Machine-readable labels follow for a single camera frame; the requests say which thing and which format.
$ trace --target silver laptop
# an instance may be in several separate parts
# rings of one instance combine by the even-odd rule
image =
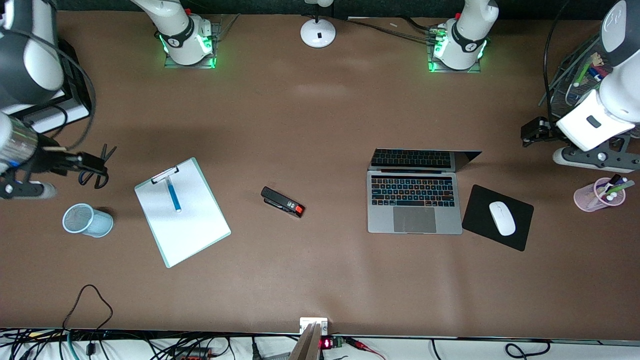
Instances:
[[[367,171],[369,232],[462,234],[456,172],[480,153],[376,149]]]

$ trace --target laptop trackpad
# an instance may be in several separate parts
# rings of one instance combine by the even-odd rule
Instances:
[[[433,208],[394,207],[394,231],[397,233],[435,233]]]

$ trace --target black scissors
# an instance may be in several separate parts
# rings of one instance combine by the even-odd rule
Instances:
[[[100,159],[104,160],[104,162],[107,162],[107,160],[111,157],[111,155],[113,154],[114,151],[116,151],[118,147],[114,146],[113,149],[111,149],[111,151],[109,151],[109,153],[107,154],[107,144],[104,144],[102,146],[102,153],[100,154]],[[80,174],[78,175],[78,182],[80,183],[80,185],[84,186],[87,183],[89,183],[89,179],[91,179],[91,177],[93,176],[93,172],[89,172],[89,171],[81,171]],[[104,181],[100,181],[102,180],[102,175],[98,175],[98,178],[96,178],[95,180],[95,185],[93,186],[94,189],[101,189],[103,188],[105,185],[107,185],[107,183],[109,182],[109,174],[106,174],[104,176]]]

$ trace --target desk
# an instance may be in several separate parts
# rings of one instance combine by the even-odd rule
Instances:
[[[640,340],[640,196],[583,213],[572,193],[602,174],[554,164],[560,143],[520,146],[520,126],[545,113],[550,22],[498,21],[482,74],[431,74],[423,46],[337,20],[336,41],[311,49],[299,38],[306,20],[241,16],[217,69],[164,70],[145,14],[61,13],[99,100],[81,149],[118,150],[102,190],[45,175],[55,199],[2,203],[0,325],[60,326],[93,283],[119,329],[295,332],[299,317],[327,316],[342,333]],[[374,23],[390,21],[411,31]],[[561,23],[550,63],[597,29]],[[367,233],[375,147],[483,150],[458,176],[462,209],[473,184],[533,204],[526,251],[470,232]],[[133,188],[191,156],[232,234],[167,269]],[[264,204],[263,186],[305,216]],[[65,233],[77,202],[111,208],[112,232]],[[106,315],[89,292],[69,326]]]

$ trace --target black mouse pad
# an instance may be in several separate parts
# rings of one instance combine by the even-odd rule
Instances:
[[[510,210],[513,221],[516,223],[515,233],[502,236],[493,222],[489,212],[489,204],[494,201],[502,201]],[[476,233],[485,238],[495,240],[519,251],[524,251],[529,236],[529,227],[533,217],[533,205],[508,197],[501,193],[491,191],[479,185],[471,189],[469,204],[462,220],[462,228]]]

